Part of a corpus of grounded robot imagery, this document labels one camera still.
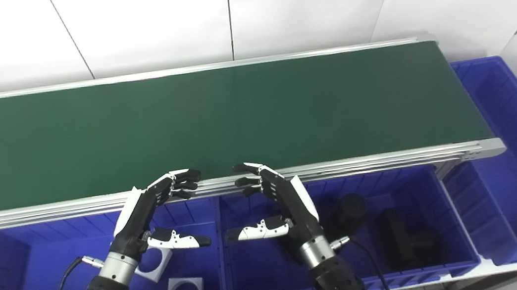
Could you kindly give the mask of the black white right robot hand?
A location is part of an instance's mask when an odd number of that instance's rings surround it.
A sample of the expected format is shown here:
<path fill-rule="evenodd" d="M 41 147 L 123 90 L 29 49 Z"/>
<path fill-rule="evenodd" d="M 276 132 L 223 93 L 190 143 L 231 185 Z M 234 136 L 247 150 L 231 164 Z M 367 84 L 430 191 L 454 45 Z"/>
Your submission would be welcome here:
<path fill-rule="evenodd" d="M 246 197 L 262 194 L 279 206 L 279 214 L 243 227 L 228 229 L 225 234 L 230 241 L 263 240 L 289 237 L 298 246 L 315 244 L 324 236 L 311 197 L 299 176 L 286 178 L 280 172 L 260 163 L 243 162 L 232 167 L 235 173 L 251 173 L 234 183 L 242 188 Z"/>

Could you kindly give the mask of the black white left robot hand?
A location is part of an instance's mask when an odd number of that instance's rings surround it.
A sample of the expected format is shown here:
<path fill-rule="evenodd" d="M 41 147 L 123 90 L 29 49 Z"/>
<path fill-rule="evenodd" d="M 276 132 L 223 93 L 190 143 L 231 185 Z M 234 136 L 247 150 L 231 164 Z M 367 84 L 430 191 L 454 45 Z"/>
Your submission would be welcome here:
<path fill-rule="evenodd" d="M 181 233 L 169 228 L 151 230 L 156 209 L 171 197 L 190 199 L 198 188 L 201 173 L 195 169 L 169 171 L 146 189 L 134 189 L 116 223 L 110 252 L 139 263 L 148 250 L 150 241 L 160 248 L 192 249 L 211 245 L 208 236 Z"/>

